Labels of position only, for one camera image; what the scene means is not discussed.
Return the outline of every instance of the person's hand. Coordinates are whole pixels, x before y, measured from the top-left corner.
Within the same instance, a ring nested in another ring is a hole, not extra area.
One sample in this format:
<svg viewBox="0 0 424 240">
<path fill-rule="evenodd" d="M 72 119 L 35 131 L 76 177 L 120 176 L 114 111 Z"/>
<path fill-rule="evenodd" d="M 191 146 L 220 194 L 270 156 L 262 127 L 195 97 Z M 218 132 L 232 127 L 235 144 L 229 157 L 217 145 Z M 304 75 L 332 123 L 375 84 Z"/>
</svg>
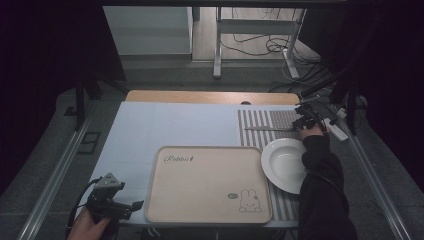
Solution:
<svg viewBox="0 0 424 240">
<path fill-rule="evenodd" d="M 321 128 L 318 124 L 315 124 L 311 129 L 301 129 L 299 130 L 300 138 L 305 139 L 306 137 L 318 135 L 318 136 L 324 136 L 324 133 L 322 133 Z"/>
<path fill-rule="evenodd" d="M 104 218 L 95 224 L 90 211 L 84 207 L 72 226 L 68 240 L 98 240 L 102 237 L 110 220 L 110 218 Z"/>
</svg>

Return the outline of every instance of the wooden table edge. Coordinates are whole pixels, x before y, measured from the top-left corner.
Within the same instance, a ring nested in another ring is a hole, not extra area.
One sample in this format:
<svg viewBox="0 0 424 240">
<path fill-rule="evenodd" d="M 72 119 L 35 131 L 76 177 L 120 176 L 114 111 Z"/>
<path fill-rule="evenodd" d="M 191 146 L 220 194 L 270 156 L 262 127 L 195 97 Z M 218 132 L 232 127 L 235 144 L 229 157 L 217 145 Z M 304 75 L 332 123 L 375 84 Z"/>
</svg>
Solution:
<svg viewBox="0 0 424 240">
<path fill-rule="evenodd" d="M 299 103 L 299 98 L 293 93 L 132 90 L 125 101 L 211 104 L 248 102 L 252 105 L 295 105 Z"/>
</svg>

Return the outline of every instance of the black sleeve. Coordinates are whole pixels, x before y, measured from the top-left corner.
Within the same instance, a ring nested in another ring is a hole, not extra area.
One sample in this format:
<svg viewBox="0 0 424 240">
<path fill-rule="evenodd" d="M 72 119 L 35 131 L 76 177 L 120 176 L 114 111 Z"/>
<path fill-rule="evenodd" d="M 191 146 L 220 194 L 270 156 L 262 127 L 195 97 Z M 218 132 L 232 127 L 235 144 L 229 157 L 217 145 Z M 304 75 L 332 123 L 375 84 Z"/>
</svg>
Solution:
<svg viewBox="0 0 424 240">
<path fill-rule="evenodd" d="M 300 189 L 299 240 L 358 239 L 344 205 L 343 169 L 337 156 L 331 153 L 329 141 L 323 136 L 309 136 L 303 144 L 306 148 L 303 165 L 315 176 L 308 174 Z"/>
</svg>

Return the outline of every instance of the white cabinet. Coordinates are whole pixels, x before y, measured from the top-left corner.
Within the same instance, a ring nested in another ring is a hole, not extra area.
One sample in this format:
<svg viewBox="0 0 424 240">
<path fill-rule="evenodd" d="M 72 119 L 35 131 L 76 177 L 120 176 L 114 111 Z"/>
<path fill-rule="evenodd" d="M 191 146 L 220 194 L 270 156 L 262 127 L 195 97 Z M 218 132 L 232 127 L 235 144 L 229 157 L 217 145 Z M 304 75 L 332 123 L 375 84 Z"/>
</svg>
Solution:
<svg viewBox="0 0 424 240">
<path fill-rule="evenodd" d="M 191 7 L 103 7 L 119 55 L 191 54 Z"/>
</svg>

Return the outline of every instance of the black wall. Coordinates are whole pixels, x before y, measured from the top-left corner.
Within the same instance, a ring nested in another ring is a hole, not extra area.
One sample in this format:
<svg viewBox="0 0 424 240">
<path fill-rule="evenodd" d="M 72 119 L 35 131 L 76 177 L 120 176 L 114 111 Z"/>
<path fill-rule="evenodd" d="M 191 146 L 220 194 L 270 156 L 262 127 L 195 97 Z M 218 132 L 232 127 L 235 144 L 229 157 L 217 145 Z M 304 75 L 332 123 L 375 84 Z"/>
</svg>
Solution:
<svg viewBox="0 0 424 240">
<path fill-rule="evenodd" d="M 34 149 L 57 96 L 96 70 L 125 80 L 106 18 L 94 1 L 0 2 L 0 193 Z"/>
<path fill-rule="evenodd" d="M 424 191 L 424 21 L 419 5 L 393 4 L 359 72 L 367 118 Z"/>
</svg>

